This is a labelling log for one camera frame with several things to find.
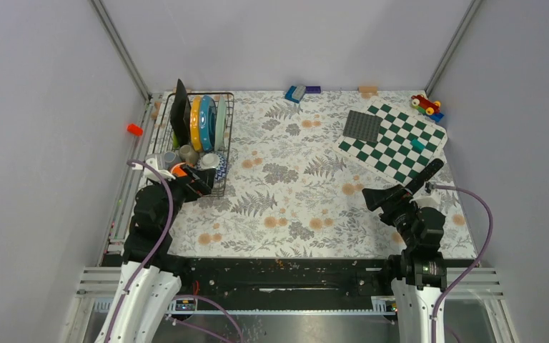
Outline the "yellow dotted plate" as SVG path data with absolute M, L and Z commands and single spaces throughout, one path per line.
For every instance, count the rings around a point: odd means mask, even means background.
M 200 120 L 199 110 L 201 106 L 201 101 L 202 101 L 201 96 L 195 96 L 193 98 L 192 104 L 191 104 L 190 124 L 189 124 L 191 145 L 193 149 L 198 153 L 201 153 L 203 151 L 201 138 L 200 138 L 200 128 L 199 128 L 199 120 Z

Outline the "blue dotted plate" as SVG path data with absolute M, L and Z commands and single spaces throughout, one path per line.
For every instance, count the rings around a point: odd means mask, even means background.
M 204 95 L 202 97 L 199 114 L 199 128 L 202 149 L 205 152 L 211 152 L 214 150 L 214 136 L 217 120 L 217 107 L 214 99 L 211 96 Z

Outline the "black square plate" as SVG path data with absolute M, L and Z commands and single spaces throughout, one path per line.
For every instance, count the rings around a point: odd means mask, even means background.
M 170 111 L 170 124 L 173 134 L 177 136 L 179 147 L 188 144 L 190 140 L 189 111 L 187 89 L 183 81 L 178 79 Z

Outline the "light green floral plate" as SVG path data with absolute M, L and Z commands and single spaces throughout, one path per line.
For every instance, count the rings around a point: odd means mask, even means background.
M 215 127 L 215 140 L 214 140 L 214 149 L 216 151 L 220 150 L 224 146 L 224 131 L 225 131 L 225 121 L 227 117 L 227 102 L 226 96 L 221 95 L 217 105 L 217 120 Z

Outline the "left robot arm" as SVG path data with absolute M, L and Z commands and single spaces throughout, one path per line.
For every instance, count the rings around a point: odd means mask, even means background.
M 186 163 L 176 165 L 177 175 L 138 159 L 127 164 L 153 181 L 135 195 L 119 283 L 97 342 L 148 342 L 173 296 L 191 289 L 193 275 L 182 259 L 167 256 L 170 229 L 184 204 L 212 193 L 217 175 Z

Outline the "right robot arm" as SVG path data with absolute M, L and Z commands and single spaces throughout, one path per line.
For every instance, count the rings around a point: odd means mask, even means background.
M 447 268 L 440 251 L 445 215 L 430 197 L 414 199 L 400 185 L 362 190 L 367 208 L 381 210 L 380 221 L 394 227 L 405 243 L 391 254 L 378 282 L 396 301 L 401 342 L 444 342 Z

